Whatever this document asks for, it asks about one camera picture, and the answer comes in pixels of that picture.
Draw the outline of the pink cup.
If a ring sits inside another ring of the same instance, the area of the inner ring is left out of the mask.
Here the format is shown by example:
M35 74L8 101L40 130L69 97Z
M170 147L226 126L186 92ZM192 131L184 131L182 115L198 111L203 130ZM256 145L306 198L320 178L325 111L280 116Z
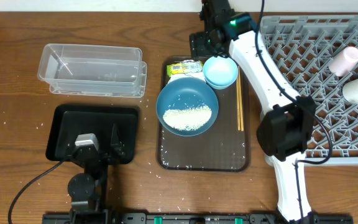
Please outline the pink cup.
M329 64L329 70L338 77L343 77L351 72L358 63L358 49L346 47L339 52Z

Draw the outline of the light blue bowl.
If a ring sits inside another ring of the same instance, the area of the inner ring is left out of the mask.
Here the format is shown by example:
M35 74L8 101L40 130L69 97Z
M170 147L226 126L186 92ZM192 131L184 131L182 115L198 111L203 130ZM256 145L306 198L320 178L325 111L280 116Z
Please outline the light blue bowl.
M203 74L209 86L223 90L237 80L239 71L231 58L211 57L203 65Z

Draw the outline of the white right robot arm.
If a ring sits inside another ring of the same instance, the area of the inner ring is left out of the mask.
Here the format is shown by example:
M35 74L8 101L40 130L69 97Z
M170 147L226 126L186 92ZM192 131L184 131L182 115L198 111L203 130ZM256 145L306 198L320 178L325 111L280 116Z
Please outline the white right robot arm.
M277 208L285 223L310 222L311 207L304 165L316 104L284 79L264 45L260 23L247 12L235 13L228 0L202 0L204 30L190 35L194 57L214 55L235 61L262 107L257 140L275 169Z

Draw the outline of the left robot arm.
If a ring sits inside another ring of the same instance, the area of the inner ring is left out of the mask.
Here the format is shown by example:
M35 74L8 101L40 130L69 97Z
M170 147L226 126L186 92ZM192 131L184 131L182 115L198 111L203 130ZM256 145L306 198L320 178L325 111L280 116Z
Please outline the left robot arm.
M67 191L71 197L71 210L67 223L120 223L119 215L106 205L108 165L118 163L114 150L121 150L118 126L112 126L107 149L102 150L94 133L80 134L75 139L75 148L69 153L69 161L84 168L72 177Z

